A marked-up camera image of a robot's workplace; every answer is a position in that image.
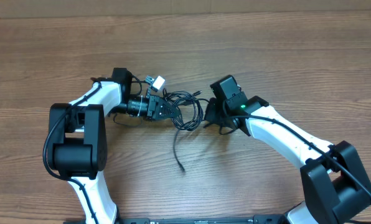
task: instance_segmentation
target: background wall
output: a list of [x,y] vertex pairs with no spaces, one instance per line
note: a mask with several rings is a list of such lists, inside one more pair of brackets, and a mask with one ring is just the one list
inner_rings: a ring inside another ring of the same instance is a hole
[[0,18],[371,10],[371,0],[0,0]]

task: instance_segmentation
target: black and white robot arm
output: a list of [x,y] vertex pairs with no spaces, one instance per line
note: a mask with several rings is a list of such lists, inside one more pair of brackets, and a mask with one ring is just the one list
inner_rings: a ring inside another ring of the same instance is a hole
[[[248,99],[229,75],[210,86],[216,98],[210,99],[205,120],[220,125],[220,130],[222,126],[241,129],[287,158],[301,171],[305,202],[283,215],[255,215],[251,218],[121,219],[103,173],[107,152],[104,117],[110,113],[124,113],[154,121],[179,115],[177,108],[150,94],[151,89],[162,87],[164,80],[161,77],[146,79],[150,85],[146,96],[132,96],[130,86],[133,77],[125,68],[115,68],[111,78],[96,79],[92,89],[81,98],[69,104],[54,104],[50,109],[50,132],[56,122],[59,125],[47,141],[45,166],[47,163],[46,169],[57,170],[60,179],[67,180],[76,191],[86,215],[86,220],[80,223],[340,224],[348,222],[371,205],[371,197],[349,175],[344,175],[343,170],[333,182],[328,176],[328,173],[339,172],[340,169],[325,155],[335,158],[371,193],[371,183],[353,146],[345,141],[333,145],[308,134],[284,119],[260,97]],[[66,114],[65,119],[60,121],[63,114]],[[65,137],[65,133],[74,132],[84,132],[84,138]]]

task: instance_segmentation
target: wooden table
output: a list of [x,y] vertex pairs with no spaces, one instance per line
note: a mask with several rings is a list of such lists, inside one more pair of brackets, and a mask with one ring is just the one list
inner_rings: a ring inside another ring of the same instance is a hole
[[[371,11],[0,20],[0,223],[84,216],[42,165],[49,108],[114,67],[204,98],[232,74],[307,132],[351,142],[371,180]],[[247,217],[303,200],[299,171],[241,131],[181,133],[185,174],[171,121],[125,128],[107,118],[106,132],[106,182],[123,217]],[[359,219],[371,220],[371,207]]]

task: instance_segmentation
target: table surface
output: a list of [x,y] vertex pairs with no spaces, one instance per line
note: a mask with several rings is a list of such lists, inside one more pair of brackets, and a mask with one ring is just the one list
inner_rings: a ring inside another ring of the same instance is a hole
[[[371,180],[371,11],[0,20],[0,223],[84,217],[72,188],[42,164],[49,108],[114,67],[204,98],[232,74],[305,131],[352,143]],[[249,217],[303,201],[286,159],[241,131],[217,131],[181,133],[182,174],[170,120],[126,128],[107,118],[105,177],[122,216]],[[371,219],[371,207],[358,218]]]

